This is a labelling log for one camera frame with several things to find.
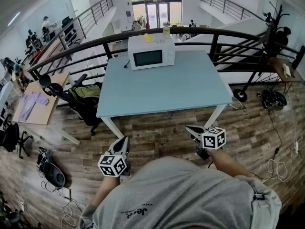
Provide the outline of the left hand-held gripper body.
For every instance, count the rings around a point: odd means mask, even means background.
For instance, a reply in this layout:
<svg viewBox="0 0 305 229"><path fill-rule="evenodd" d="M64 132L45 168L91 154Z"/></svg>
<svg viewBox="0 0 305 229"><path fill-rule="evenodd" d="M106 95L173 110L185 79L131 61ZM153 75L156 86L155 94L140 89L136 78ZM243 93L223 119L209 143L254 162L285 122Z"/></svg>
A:
<svg viewBox="0 0 305 229"><path fill-rule="evenodd" d="M127 151L113 152L107 150L98 161L98 168L105 177L130 176L131 164L127 161Z"/></svg>

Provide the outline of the person's left forearm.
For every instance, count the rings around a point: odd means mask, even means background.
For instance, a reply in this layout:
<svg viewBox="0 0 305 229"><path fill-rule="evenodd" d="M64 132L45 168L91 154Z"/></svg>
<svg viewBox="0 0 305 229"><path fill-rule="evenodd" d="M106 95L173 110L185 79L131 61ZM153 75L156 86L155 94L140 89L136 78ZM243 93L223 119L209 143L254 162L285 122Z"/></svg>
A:
<svg viewBox="0 0 305 229"><path fill-rule="evenodd" d="M119 177L104 177L97 193L91 201L91 205L95 208L98 208L98 206L103 202L108 194L119 185Z"/></svg>

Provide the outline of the white table leg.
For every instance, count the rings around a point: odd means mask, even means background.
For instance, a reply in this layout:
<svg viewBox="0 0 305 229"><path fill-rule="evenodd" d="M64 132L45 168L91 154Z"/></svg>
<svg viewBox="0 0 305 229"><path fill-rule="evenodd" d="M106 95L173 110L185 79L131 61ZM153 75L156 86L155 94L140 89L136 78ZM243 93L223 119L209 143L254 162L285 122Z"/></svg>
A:
<svg viewBox="0 0 305 229"><path fill-rule="evenodd" d="M114 122L111 118L102 117L101 119L118 138L124 137L124 135L121 133L119 128L114 124Z"/></svg>
<svg viewBox="0 0 305 229"><path fill-rule="evenodd" d="M225 107L226 107L226 105L222 104L222 105L218 105L215 108L212 115L209 117L209 119L207 120L207 122L204 125L205 129L209 129L212 126L212 124L216 121L216 119L222 113L222 111L224 110Z"/></svg>

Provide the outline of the black office chair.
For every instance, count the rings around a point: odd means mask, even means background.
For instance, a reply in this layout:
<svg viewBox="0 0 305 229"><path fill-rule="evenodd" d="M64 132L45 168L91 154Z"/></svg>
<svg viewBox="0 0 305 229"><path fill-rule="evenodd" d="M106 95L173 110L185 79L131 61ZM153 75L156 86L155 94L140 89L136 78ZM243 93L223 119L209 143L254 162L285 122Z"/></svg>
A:
<svg viewBox="0 0 305 229"><path fill-rule="evenodd" d="M77 81L72 82L72 86L82 86L83 81L86 79L87 74L83 74ZM43 75L39 79L39 84L43 91L53 97L58 97L68 103L68 106L72 111L74 111L80 120L83 120L86 125L91 126L91 135L95 135L95 128L102 122L101 118L96 116L97 107L91 105L84 105L77 102L74 98L68 95L68 91L64 91L63 87L58 83L52 83L51 77L47 74Z"/></svg>

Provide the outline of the black device on floor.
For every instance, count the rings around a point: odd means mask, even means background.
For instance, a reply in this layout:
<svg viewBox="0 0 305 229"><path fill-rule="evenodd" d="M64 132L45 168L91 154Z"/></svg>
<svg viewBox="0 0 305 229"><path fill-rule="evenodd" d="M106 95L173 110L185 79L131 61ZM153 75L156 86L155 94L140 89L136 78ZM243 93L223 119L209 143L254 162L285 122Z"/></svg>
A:
<svg viewBox="0 0 305 229"><path fill-rule="evenodd" d="M37 167L47 181L55 186L56 189L65 187L66 175L56 165L50 150L41 146L39 147Z"/></svg>

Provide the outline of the person's grey shirt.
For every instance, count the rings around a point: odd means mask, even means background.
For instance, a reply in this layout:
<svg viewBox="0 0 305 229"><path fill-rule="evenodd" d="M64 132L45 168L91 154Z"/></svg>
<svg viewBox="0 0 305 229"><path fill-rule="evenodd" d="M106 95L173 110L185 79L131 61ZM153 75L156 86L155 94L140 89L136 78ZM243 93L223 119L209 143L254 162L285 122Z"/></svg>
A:
<svg viewBox="0 0 305 229"><path fill-rule="evenodd" d="M265 197L254 200L253 187ZM79 229L276 229L279 196L253 177L232 177L174 157L147 163L95 208Z"/></svg>

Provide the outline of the wooden desk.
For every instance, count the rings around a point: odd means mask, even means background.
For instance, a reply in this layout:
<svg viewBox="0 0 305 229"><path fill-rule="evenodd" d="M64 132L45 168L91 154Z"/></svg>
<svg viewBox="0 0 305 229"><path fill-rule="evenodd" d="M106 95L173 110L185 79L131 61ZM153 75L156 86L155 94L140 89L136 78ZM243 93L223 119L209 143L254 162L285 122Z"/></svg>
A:
<svg viewBox="0 0 305 229"><path fill-rule="evenodd" d="M58 75L51 76L51 82L60 84L61 87L65 87L67 83L72 82L72 78L70 77L70 73L60 73ZM34 81L29 84L27 89L25 90L25 95L31 94L32 92L40 92L42 95L46 96L49 99L49 103L44 106L42 104L34 105L27 121L19 121L19 115L21 112L21 109L23 107L22 101L19 101L16 111L14 113L13 122L17 122L19 126L24 128L28 133L31 133L32 135L36 136L43 142L46 142L49 145L52 145L52 143L47 140L42 135L38 134L34 131L31 127L33 125L37 125L39 127L42 127L43 130L47 130L48 128L55 131L60 136L68 139L70 142L79 145L80 141L76 138L72 137L68 133L62 130L62 128L58 124L52 124L51 123L51 117L54 113L54 110L56 109L56 106L58 104L58 97L53 96L47 96L47 94L43 91L43 89L39 85L39 81Z"/></svg>

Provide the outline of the white microwave oven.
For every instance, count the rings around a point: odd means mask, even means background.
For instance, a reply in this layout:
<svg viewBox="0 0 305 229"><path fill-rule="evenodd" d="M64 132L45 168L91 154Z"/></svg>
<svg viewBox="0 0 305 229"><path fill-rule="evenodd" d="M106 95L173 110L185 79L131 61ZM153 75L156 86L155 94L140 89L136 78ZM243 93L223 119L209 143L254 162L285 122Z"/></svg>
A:
<svg viewBox="0 0 305 229"><path fill-rule="evenodd" d="M129 37L127 52L132 70L175 64L175 44L172 38L165 38L162 33L152 34L151 37L151 41L147 41L144 35Z"/></svg>

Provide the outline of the purple cloth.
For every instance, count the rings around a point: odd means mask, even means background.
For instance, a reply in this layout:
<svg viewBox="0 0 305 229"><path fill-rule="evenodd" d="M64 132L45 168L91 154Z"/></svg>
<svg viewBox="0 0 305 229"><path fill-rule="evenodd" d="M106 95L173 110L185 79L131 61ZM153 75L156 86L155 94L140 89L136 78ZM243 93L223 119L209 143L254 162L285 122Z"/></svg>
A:
<svg viewBox="0 0 305 229"><path fill-rule="evenodd" d="M28 119L36 103L42 104L44 106L47 106L49 103L49 99L41 92L37 92L37 91L32 92L29 95L23 95L21 97L21 101L23 103L23 106L21 108L18 121L22 121L22 122L25 122Z"/></svg>

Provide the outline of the small wooden side table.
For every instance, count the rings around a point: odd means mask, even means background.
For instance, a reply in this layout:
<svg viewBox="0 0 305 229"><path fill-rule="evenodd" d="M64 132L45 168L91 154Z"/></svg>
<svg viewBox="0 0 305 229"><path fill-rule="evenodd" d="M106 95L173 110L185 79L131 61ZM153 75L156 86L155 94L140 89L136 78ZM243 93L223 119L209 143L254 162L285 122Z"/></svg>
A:
<svg viewBox="0 0 305 229"><path fill-rule="evenodd" d="M284 83L302 82L301 75L295 70L289 61L271 57L268 65L277 73Z"/></svg>

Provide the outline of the clear green water bottle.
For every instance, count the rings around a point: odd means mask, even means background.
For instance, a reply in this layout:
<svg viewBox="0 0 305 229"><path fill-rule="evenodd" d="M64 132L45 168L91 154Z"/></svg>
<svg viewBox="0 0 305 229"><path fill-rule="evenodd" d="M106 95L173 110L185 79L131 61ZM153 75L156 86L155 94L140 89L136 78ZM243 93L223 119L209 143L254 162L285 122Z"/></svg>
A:
<svg viewBox="0 0 305 229"><path fill-rule="evenodd" d="M163 37L165 39L171 38L170 28L170 23L168 21L163 22Z"/></svg>

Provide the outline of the black curved metal railing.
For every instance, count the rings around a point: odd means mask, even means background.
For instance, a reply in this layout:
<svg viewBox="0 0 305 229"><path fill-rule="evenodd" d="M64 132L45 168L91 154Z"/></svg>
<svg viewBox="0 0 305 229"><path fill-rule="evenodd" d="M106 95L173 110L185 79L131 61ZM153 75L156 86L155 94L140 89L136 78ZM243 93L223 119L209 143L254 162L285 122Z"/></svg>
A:
<svg viewBox="0 0 305 229"><path fill-rule="evenodd" d="M95 39L84 44L80 44L74 48L64 50L52 57L46 58L39 62L38 60L42 59L40 54L37 59L34 61L34 66L32 66L28 73L33 77L34 80L40 78L41 69L44 66L48 66L46 73L56 73L57 71L62 72L64 68L87 61L95 58L100 58L106 56L108 59L112 58L115 54L126 52L126 48L111 50L109 48L109 43L119 42L126 39L129 39L132 36L143 36L145 33L149 35L155 35L161 32L161 29L147 29L143 31L130 31L124 32L112 36L102 37ZM256 36L236 32L229 30L221 29L209 29L209 28L182 28L175 27L171 29L173 34L180 33L195 33L198 36L208 35L209 38L203 42L195 42L194 39L188 39L184 42L177 42L175 46L178 49L182 50L193 50L198 48L202 50L205 46L208 47L207 54L212 60L215 66L226 65L230 67L235 64L248 65L248 68L243 68L244 72L253 72L254 68L258 66L258 56L255 56L253 53L246 54L247 51L262 52L268 41L268 36L271 35L270 30L266 30ZM71 56L77 52L82 52L87 49L94 49L96 46L103 46L104 52L96 53L94 56L84 56L79 60L73 60Z"/></svg>

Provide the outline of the black wheeled stand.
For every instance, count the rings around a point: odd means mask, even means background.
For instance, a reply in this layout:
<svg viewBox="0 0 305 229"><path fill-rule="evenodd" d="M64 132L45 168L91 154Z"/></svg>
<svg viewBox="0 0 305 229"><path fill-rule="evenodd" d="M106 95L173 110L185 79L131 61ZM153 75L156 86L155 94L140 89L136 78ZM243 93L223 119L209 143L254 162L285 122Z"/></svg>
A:
<svg viewBox="0 0 305 229"><path fill-rule="evenodd" d="M263 53L259 59L258 62L258 66L255 69L255 71L252 73L252 75L250 76L248 82L246 83L246 85L244 86L243 89L235 89L233 91L234 97L240 101L241 103L246 102L247 100L247 94L245 93L248 86L250 85L250 83L252 82L253 78L255 77L255 75L259 72L262 71L262 66L267 62L267 60L271 57L275 57L277 55L280 54L280 51L282 49L287 50L287 44L288 42L285 42L284 40L279 39L279 35L278 35L278 24L280 19L287 15L289 16L290 14L283 14L283 6L280 6L279 10L275 10L276 12L276 18L274 19L270 13L266 14L266 22L268 25L268 29L267 32L265 33L265 35L260 38L260 40L258 41L259 44L261 44L263 46Z"/></svg>

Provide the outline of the glass entrance door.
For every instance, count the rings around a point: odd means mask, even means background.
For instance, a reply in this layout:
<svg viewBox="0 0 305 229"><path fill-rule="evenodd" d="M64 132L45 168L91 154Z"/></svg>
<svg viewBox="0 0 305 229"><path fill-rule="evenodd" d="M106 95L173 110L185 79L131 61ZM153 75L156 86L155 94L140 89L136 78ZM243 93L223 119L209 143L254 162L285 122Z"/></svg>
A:
<svg viewBox="0 0 305 229"><path fill-rule="evenodd" d="M148 3L145 6L150 29L162 28L164 22L170 21L170 5L168 2Z"/></svg>

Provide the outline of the black balcony railing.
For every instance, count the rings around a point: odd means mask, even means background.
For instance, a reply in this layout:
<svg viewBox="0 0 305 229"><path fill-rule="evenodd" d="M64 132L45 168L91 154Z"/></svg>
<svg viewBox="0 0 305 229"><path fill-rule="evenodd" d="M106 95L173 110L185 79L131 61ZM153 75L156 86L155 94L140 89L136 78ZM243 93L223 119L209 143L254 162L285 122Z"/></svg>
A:
<svg viewBox="0 0 305 229"><path fill-rule="evenodd" d="M58 34L62 50L70 48L74 44L80 44L87 34L97 25L98 21L113 7L112 0L101 0L82 12L77 17L66 17L62 20L62 29Z"/></svg>
<svg viewBox="0 0 305 229"><path fill-rule="evenodd" d="M249 11L248 9L230 1L230 0L201 0L208 4L210 7L213 7L223 14L228 15L232 19L238 21L248 18L257 18L261 21L264 21L261 17L256 15L255 13Z"/></svg>

